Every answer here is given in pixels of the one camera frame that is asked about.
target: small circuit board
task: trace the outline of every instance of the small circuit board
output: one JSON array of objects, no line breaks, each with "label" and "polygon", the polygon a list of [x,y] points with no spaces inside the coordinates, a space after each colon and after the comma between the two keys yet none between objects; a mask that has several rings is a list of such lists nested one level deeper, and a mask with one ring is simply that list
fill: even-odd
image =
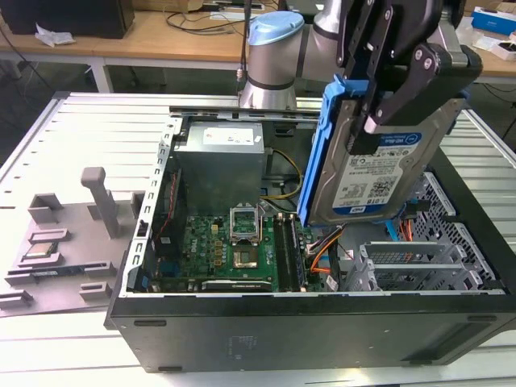
[{"label": "small circuit board", "polygon": [[[182,256],[180,259],[161,257],[158,260],[159,276],[155,284],[159,284],[160,291],[181,293],[217,291],[224,285],[235,288],[235,284],[245,281],[245,284],[256,284],[255,291],[277,292],[280,279],[274,222],[273,217],[267,216],[260,217],[257,225],[253,217],[240,218],[238,229],[245,232],[257,229],[260,242],[239,241],[234,244],[230,237],[229,215],[189,216]],[[298,221],[295,224],[299,252],[305,256],[306,243],[310,243],[313,236]]]}]

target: blue box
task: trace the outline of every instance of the blue box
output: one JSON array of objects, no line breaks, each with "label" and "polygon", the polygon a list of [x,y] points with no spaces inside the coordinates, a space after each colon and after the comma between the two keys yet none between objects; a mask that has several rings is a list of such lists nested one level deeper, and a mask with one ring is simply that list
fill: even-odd
[{"label": "blue box", "polygon": [[507,12],[486,12],[481,6],[476,6],[473,12],[472,25],[481,30],[510,35],[516,31],[516,15]]}]

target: green circuit board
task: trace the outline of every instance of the green circuit board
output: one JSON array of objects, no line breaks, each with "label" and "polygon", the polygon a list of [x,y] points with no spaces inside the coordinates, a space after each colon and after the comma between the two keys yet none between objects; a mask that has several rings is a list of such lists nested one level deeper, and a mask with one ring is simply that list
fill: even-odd
[{"label": "green circuit board", "polygon": [[[187,279],[200,281],[224,279],[267,281],[272,291],[279,289],[273,217],[264,216],[258,225],[254,217],[238,218],[239,232],[260,231],[260,242],[232,245],[230,241],[230,216],[189,216],[181,259],[174,264],[167,260],[160,263],[162,291],[187,291],[178,284]],[[300,246],[311,242],[310,229],[296,222]]]}]

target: motherboard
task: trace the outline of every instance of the motherboard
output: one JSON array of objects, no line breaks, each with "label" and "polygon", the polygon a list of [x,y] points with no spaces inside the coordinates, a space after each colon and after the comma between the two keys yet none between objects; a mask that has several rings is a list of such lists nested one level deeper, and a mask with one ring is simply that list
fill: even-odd
[{"label": "motherboard", "polygon": [[189,216],[181,256],[158,257],[156,291],[278,292],[307,285],[312,230],[295,217],[258,216],[251,208],[246,214]]}]

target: slotted metal table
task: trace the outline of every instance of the slotted metal table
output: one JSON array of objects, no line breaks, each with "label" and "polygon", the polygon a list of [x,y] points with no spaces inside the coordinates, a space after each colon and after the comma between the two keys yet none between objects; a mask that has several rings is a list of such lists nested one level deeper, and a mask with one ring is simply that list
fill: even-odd
[{"label": "slotted metal table", "polygon": [[[317,110],[320,99],[299,98]],[[34,194],[91,202],[79,176],[106,169],[115,200],[144,190],[169,106],[237,106],[234,97],[165,94],[63,94],[50,101],[0,169],[0,273],[12,264],[29,223]],[[441,144],[487,215],[516,252],[516,156],[472,111]],[[0,291],[6,284],[0,285]],[[147,374],[104,310],[0,319],[0,384],[105,385],[515,385],[516,332],[506,332],[453,364],[274,372]]]}]

